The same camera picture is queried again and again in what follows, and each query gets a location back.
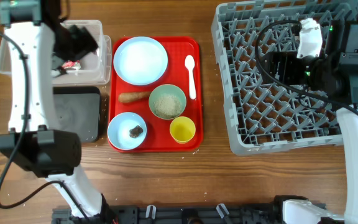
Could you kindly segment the yellow plastic cup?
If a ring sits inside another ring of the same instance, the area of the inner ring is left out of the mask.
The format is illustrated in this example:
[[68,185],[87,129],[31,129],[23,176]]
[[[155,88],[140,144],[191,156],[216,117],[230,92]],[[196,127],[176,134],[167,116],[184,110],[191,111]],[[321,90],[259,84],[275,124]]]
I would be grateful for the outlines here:
[[179,144],[186,144],[196,134],[195,123],[188,117],[179,116],[170,124],[171,137]]

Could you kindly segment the small light blue bowl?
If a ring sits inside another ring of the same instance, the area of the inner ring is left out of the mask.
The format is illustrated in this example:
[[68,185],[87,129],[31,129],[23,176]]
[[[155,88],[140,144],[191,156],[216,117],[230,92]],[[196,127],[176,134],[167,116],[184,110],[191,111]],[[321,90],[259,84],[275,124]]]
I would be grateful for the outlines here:
[[[144,132],[138,138],[131,138],[129,130],[140,125]],[[113,147],[130,151],[139,147],[147,135],[147,125],[144,119],[136,113],[124,112],[116,115],[108,125],[108,139]]]

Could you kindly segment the green bowl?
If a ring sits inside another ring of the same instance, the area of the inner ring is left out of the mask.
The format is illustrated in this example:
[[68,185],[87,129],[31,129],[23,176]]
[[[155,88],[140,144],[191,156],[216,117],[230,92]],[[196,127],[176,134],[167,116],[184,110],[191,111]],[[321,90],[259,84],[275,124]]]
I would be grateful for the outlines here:
[[149,96],[149,108],[151,110],[151,112],[155,115],[155,113],[153,112],[153,102],[162,94],[173,94],[176,95],[180,101],[181,101],[181,105],[182,105],[182,111],[179,115],[181,115],[185,108],[186,108],[186,103],[187,103],[187,99],[186,99],[186,95],[184,94],[183,90],[175,85],[172,84],[164,84],[164,85],[160,85],[158,87],[156,87],[150,94]]

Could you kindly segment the cooked white rice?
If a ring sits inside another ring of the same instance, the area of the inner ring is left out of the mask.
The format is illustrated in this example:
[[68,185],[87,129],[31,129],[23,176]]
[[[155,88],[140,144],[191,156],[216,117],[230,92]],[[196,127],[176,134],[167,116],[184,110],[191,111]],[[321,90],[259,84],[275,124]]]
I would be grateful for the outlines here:
[[182,111],[180,99],[173,94],[162,94],[153,102],[153,112],[159,118],[172,119]]

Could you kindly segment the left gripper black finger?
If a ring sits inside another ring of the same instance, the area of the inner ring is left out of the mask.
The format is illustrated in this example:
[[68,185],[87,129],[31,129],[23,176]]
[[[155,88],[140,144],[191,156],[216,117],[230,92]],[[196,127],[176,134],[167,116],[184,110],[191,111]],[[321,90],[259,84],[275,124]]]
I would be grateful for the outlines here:
[[67,60],[64,60],[57,55],[52,55],[52,65],[51,65],[51,74],[52,75],[66,75],[67,71],[63,67],[63,65],[67,62]]
[[73,25],[70,27],[72,60],[80,60],[98,49],[98,44],[87,28]]

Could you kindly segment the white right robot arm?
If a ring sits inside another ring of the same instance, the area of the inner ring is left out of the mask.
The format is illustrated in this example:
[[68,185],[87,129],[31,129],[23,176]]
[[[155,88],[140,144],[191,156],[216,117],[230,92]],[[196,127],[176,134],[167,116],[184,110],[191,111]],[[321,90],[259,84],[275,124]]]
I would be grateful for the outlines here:
[[347,200],[342,217],[312,203],[282,203],[285,223],[358,223],[358,22],[332,21],[327,35],[313,19],[290,20],[300,43],[296,52],[256,56],[264,80],[336,110],[346,159]]

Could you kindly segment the red snack wrapper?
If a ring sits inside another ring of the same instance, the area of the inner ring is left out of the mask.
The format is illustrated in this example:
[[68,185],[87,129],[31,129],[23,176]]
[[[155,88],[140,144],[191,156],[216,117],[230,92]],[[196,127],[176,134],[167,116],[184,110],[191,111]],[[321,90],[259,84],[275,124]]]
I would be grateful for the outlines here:
[[81,65],[80,65],[80,61],[67,61],[62,65],[62,68],[64,70],[80,70],[81,69]]

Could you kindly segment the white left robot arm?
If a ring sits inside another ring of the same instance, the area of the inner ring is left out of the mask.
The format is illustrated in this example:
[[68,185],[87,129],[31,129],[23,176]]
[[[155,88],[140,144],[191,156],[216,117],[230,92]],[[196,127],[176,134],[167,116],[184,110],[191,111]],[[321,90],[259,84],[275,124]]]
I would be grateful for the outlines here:
[[12,110],[0,152],[54,185],[83,222],[105,220],[107,204],[81,167],[81,142],[63,131],[53,99],[52,70],[94,52],[84,27],[63,26],[59,1],[1,1],[0,23],[11,54]]

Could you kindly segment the dark brown food scrap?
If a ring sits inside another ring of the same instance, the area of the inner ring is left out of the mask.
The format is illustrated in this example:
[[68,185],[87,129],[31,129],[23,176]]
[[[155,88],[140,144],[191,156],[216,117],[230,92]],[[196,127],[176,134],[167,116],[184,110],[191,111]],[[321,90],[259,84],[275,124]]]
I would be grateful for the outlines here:
[[138,138],[143,132],[143,128],[140,125],[137,125],[129,130],[129,136],[131,138]]

